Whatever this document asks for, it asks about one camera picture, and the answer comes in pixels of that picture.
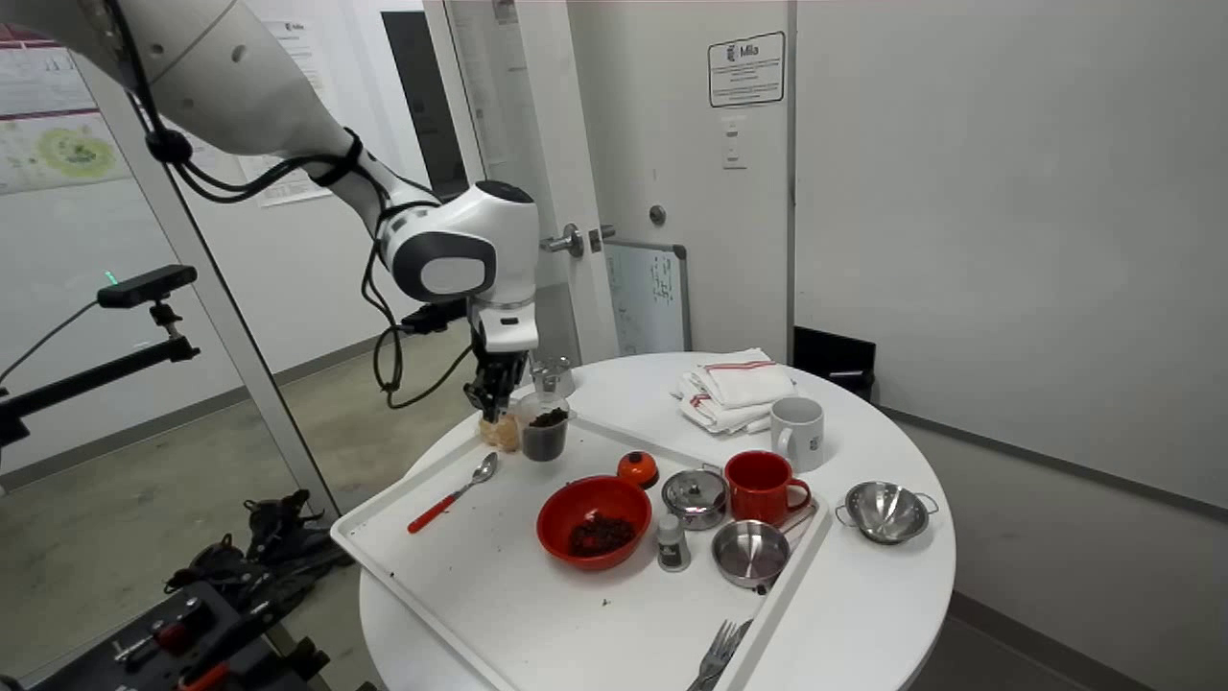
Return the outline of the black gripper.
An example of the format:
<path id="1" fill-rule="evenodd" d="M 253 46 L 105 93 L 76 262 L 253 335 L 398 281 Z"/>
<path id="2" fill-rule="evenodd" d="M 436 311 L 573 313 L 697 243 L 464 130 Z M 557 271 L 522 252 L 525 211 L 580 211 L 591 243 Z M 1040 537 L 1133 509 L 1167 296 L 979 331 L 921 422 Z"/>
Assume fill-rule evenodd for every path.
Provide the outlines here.
<path id="1" fill-rule="evenodd" d="M 409 335 L 434 335 L 448 321 L 471 331 L 476 377 L 464 384 L 464 400 L 494 422 L 512 408 L 512 392 L 522 384 L 525 360 L 539 351 L 539 313 L 522 306 L 484 306 L 476 299 L 427 305 L 403 317 Z"/>

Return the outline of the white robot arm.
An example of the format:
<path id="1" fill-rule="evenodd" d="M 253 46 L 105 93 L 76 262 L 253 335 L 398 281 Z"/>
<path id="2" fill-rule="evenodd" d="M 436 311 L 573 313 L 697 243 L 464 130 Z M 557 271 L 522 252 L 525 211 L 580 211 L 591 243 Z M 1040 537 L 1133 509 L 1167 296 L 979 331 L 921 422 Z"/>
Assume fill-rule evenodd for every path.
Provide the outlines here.
<path id="1" fill-rule="evenodd" d="M 195 133 L 228 152 L 266 152 L 256 180 L 219 180 L 235 198 L 302 169 L 365 221 L 390 281 L 422 306 L 468 317 L 484 420 L 512 408 L 539 351 L 539 205 L 507 180 L 441 198 L 388 169 L 340 125 L 294 56 L 243 0 L 0 0 L 12 28 L 37 31 L 123 84 L 145 110 L 145 150 L 183 164 Z"/>

